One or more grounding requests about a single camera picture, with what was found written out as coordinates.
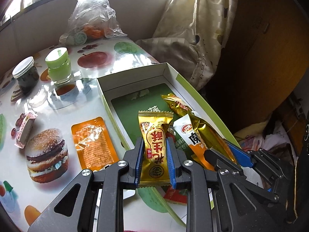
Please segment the clear plastic bag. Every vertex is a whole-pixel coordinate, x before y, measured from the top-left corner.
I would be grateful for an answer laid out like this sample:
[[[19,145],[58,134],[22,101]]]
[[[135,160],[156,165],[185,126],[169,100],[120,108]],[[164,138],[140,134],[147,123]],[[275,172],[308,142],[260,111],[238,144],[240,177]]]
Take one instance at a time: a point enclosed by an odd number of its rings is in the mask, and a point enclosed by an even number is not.
[[[59,44],[80,46],[101,38],[127,36],[116,18],[108,0],[76,0],[68,19],[68,26],[59,38]]]

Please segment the colourful cloth pile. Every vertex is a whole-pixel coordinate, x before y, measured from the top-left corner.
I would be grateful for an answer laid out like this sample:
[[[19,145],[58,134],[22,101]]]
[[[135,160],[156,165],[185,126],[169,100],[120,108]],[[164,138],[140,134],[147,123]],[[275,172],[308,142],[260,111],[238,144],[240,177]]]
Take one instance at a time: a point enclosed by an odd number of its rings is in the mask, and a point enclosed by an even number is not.
[[[263,148],[269,151],[272,148],[285,147],[285,145],[289,143],[292,148],[292,154],[295,157],[295,150],[281,123],[276,122],[274,131],[270,131],[270,134],[267,134],[265,137],[263,137],[262,132],[266,125],[267,122],[252,124],[236,132],[234,137],[239,143],[241,149],[244,151],[257,151],[259,148]]]

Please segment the white pink sesame nougat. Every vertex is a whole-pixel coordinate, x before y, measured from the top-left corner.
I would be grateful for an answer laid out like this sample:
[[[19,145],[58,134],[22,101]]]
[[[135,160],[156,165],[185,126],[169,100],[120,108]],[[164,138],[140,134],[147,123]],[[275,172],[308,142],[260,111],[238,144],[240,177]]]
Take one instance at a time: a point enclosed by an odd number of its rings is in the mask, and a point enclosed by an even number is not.
[[[30,131],[32,129],[32,125],[37,118],[37,114],[33,111],[28,112],[25,117],[23,118],[23,121],[21,122],[19,131],[17,133],[15,146],[24,149],[24,147],[27,144]]]

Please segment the silver orange snack pouch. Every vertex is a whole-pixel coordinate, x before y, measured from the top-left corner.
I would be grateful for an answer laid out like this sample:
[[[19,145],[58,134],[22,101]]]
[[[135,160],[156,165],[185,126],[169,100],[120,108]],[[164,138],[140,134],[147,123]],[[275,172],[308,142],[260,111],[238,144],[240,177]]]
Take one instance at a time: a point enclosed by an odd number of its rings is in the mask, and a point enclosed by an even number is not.
[[[119,160],[102,117],[72,125],[71,132],[82,169],[99,171]]]

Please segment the red snack packet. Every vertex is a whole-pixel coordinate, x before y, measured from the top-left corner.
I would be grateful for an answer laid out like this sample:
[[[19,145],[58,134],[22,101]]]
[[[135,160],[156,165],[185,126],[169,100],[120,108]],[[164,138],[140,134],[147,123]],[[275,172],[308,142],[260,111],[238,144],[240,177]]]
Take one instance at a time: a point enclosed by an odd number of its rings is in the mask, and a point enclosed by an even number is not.
[[[177,204],[187,204],[187,194],[188,191],[185,190],[176,190],[173,189],[172,186],[169,186],[164,195],[164,199],[169,202],[177,203]]]

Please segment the cream patterned curtain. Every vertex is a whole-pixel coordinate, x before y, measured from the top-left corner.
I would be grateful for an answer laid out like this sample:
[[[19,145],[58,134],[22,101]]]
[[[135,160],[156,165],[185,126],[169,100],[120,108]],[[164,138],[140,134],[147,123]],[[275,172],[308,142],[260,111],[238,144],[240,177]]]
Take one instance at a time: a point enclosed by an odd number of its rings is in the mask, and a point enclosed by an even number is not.
[[[168,0],[153,36],[136,43],[168,62],[196,90],[217,70],[238,0]]]

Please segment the green glass jar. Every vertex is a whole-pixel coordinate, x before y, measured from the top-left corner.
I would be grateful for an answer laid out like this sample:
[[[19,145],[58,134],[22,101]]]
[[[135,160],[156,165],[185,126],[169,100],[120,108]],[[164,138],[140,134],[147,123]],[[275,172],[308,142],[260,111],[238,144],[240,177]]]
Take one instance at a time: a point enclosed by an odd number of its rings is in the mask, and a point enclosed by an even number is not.
[[[71,61],[66,47],[53,49],[45,58],[48,75],[54,84],[70,80],[72,74]]]

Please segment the dark jar white lid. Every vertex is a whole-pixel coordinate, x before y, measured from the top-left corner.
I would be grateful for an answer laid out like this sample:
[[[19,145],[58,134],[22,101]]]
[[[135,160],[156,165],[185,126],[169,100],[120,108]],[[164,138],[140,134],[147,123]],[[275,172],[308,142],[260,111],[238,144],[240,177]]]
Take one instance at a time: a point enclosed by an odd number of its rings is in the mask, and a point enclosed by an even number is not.
[[[27,95],[38,83],[39,74],[35,67],[34,57],[23,59],[12,71],[12,76],[18,81],[23,95]]]

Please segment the gold peanut candy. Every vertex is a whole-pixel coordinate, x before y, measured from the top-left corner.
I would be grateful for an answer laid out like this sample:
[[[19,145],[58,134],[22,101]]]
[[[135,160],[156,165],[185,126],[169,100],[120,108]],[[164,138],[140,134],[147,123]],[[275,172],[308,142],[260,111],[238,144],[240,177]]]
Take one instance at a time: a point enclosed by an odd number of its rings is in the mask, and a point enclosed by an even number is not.
[[[172,120],[172,112],[138,112],[139,127],[144,140],[144,156],[139,182],[142,188],[170,183],[166,132]]]

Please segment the orange konjac snack pouch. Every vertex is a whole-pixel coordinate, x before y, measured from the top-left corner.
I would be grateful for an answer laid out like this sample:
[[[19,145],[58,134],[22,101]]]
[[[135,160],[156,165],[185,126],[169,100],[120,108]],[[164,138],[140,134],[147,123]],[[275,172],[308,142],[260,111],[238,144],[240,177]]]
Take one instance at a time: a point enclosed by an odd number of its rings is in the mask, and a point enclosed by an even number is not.
[[[207,147],[198,132],[194,130],[189,114],[176,120],[173,124],[175,131],[194,152],[198,162],[206,169],[214,171],[214,167],[205,160],[204,152]]]

